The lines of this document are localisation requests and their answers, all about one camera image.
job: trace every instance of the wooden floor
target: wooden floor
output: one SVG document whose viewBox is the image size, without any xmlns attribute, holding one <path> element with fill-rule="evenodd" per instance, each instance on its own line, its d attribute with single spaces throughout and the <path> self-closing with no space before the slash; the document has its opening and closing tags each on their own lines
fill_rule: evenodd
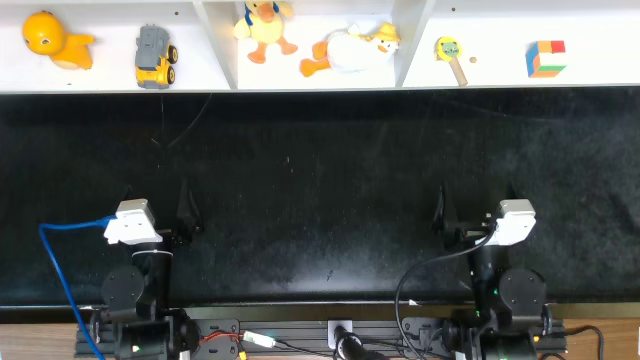
<svg viewBox="0 0 640 360">
<path fill-rule="evenodd" d="M 638 337 L 640 319 L 565 320 L 567 328 L 595 325 L 605 338 L 605 358 L 640 359 Z M 64 325 L 0 325 L 0 360 L 70 360 L 76 326 Z M 592 331 L 568 338 L 567 360 L 597 360 L 598 338 Z M 288 356 L 289 360 L 311 359 L 313 356 Z"/>
</svg>

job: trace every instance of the duck's head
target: duck's head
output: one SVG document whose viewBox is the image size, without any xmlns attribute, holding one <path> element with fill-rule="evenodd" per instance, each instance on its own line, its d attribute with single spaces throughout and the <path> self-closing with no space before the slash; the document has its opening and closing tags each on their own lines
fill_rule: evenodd
<svg viewBox="0 0 640 360">
<path fill-rule="evenodd" d="M 24 22 L 22 36 L 29 50 L 40 55 L 54 55 L 64 49 L 64 26 L 50 12 L 35 13 Z"/>
<path fill-rule="evenodd" d="M 389 23 L 384 23 L 377 33 L 375 33 L 371 42 L 378 46 L 378 50 L 385 54 L 393 54 L 400 46 L 400 38 L 396 33 L 396 27 Z"/>
<path fill-rule="evenodd" d="M 257 16 L 263 22 L 270 23 L 278 13 L 278 5 L 273 1 L 246 1 L 247 12 Z"/>
</svg>

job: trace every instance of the blue cable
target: blue cable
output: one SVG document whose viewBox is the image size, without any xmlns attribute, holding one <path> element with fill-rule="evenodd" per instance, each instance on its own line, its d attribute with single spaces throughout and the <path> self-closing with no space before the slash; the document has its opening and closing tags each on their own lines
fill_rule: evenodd
<svg viewBox="0 0 640 360">
<path fill-rule="evenodd" d="M 89 344 L 89 347 L 91 347 L 91 350 L 93 350 L 93 353 L 96 354 L 96 356 L 100 360 L 105 360 L 105 358 L 100 352 L 100 350 L 98 349 L 98 347 L 96 346 L 96 344 L 91 339 L 91 336 L 89 335 L 89 331 L 87 331 L 87 327 L 85 326 L 84 321 L 82 321 L 82 317 L 80 316 L 80 311 L 78 310 L 78 305 L 76 305 L 75 300 L 73 300 L 73 295 L 71 294 L 71 288 L 69 287 L 69 283 L 67 282 L 67 279 L 64 277 L 64 274 L 62 273 L 62 269 L 60 269 L 58 260 L 56 260 L 55 255 L 53 255 L 53 250 L 51 249 L 51 245 L 49 245 L 49 240 L 47 240 L 47 235 L 45 234 L 44 231 L 45 230 L 65 231 L 65 230 L 84 229 L 89 227 L 106 228 L 107 225 L 109 224 L 109 221 L 112 219 L 115 219 L 115 217 L 109 216 L 106 218 L 102 218 L 100 220 L 90 221 L 86 223 L 79 223 L 79 224 L 69 224 L 69 225 L 40 224 L 38 226 L 38 232 L 40 233 L 42 244 L 44 244 L 44 248 L 47 249 L 47 252 L 49 253 L 49 257 L 51 258 L 51 262 L 53 263 L 53 267 L 55 267 L 56 271 L 58 272 L 58 276 L 60 277 L 60 282 L 62 282 L 62 287 L 64 288 L 64 292 L 67 294 L 67 299 L 69 299 L 69 303 L 71 304 L 71 310 L 73 310 L 73 314 L 76 316 L 76 320 L 78 321 L 80 330 L 82 330 L 82 333 L 84 334 L 85 339 L 87 339 L 87 343 Z"/>
</svg>

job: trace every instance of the black tabletop surface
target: black tabletop surface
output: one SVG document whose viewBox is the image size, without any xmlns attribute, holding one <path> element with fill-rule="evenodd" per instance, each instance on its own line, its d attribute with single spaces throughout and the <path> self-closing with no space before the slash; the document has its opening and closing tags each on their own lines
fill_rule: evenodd
<svg viewBox="0 0 640 360">
<path fill-rule="evenodd" d="M 0 305 L 66 303 L 38 223 L 113 214 L 167 174 L 189 180 L 205 224 L 175 252 L 175 305 L 390 300 L 445 253 L 430 231 L 443 180 L 463 217 L 510 186 L 530 199 L 538 223 L 511 259 L 552 299 L 640 299 L 636 88 L 215 94 L 158 148 L 207 96 L 0 97 Z M 129 263 L 101 233 L 49 233 L 80 304 Z M 452 260 L 405 288 L 469 300 L 467 271 Z"/>
</svg>

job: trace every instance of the toy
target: toy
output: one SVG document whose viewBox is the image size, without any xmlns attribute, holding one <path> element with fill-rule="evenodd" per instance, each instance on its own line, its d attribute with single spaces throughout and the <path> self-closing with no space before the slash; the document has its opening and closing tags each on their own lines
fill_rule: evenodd
<svg viewBox="0 0 640 360">
<path fill-rule="evenodd" d="M 530 78 L 552 78 L 567 67 L 564 41 L 537 41 L 527 51 Z"/>
<path fill-rule="evenodd" d="M 178 62 L 178 49 L 169 43 L 169 33 L 158 26 L 143 26 L 136 39 L 136 78 L 145 89 L 167 89 L 176 80 L 172 64 Z"/>
<path fill-rule="evenodd" d="M 380 30 L 371 36 L 360 34 L 357 25 L 349 30 L 338 30 L 329 35 L 326 41 L 313 46 L 313 58 L 300 63 L 300 72 L 310 77 L 319 70 L 333 69 L 341 73 L 363 71 L 384 64 L 393 57 L 400 38 L 396 27 L 384 23 Z"/>
<path fill-rule="evenodd" d="M 294 44 L 285 40 L 284 22 L 280 14 L 291 17 L 293 9 L 289 4 L 275 1 L 247 1 L 245 15 L 233 28 L 233 35 L 238 40 L 251 36 L 258 42 L 258 49 L 248 55 L 249 60 L 256 64 L 264 64 L 267 60 L 265 53 L 267 46 L 278 43 L 284 55 L 290 55 L 298 50 Z"/>
<path fill-rule="evenodd" d="M 22 36 L 29 50 L 47 55 L 63 69 L 91 69 L 93 61 L 87 45 L 91 35 L 69 34 L 58 19 L 48 11 L 35 13 L 22 26 Z"/>
<path fill-rule="evenodd" d="M 467 77 L 464 76 L 464 71 L 462 71 L 462 66 L 460 66 L 460 62 L 458 61 L 460 55 L 462 55 L 462 47 L 456 39 L 450 36 L 443 36 L 438 39 L 436 43 L 437 60 L 448 62 L 458 85 L 466 86 L 469 82 L 467 81 Z"/>
</svg>

